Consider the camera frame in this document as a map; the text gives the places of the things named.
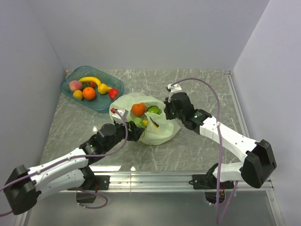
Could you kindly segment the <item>light green plastic bag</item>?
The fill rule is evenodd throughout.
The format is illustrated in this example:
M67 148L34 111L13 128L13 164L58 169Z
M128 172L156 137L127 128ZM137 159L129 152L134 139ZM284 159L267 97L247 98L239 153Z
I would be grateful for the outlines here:
M166 119L166 115L164 113L165 104L162 101L144 93L136 92L123 95L111 103L109 108L123 108L128 110L127 122L129 122L133 118L136 118L136 116L132 114L131 108L132 105L137 103L144 103L146 110L150 106L158 106L162 111L160 115L148 113L146 111L145 114L141 116L142 120L148 121L148 126L145 127L145 131L139 139L142 143L147 145L160 145L172 139L180 130L180 126L175 120Z

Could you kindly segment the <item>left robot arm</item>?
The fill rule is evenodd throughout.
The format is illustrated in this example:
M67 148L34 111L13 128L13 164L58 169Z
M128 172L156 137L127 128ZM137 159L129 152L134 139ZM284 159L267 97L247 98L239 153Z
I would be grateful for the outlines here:
M96 134L70 153L42 165L13 169L1 191L19 215L30 210L39 199L70 188L90 189L96 179L89 166L107 155L119 142L138 141L144 128L133 121L104 124Z

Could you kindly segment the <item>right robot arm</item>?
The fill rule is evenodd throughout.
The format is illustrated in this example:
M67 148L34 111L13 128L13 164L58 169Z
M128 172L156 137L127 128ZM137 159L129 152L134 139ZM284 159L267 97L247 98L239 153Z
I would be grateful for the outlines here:
M277 164L271 144L245 137L217 121L210 113L194 108L188 95L178 92L164 101L166 118L179 119L185 128L207 137L234 154L239 162L215 164L207 172L207 183L218 188L228 181L245 181L261 188Z

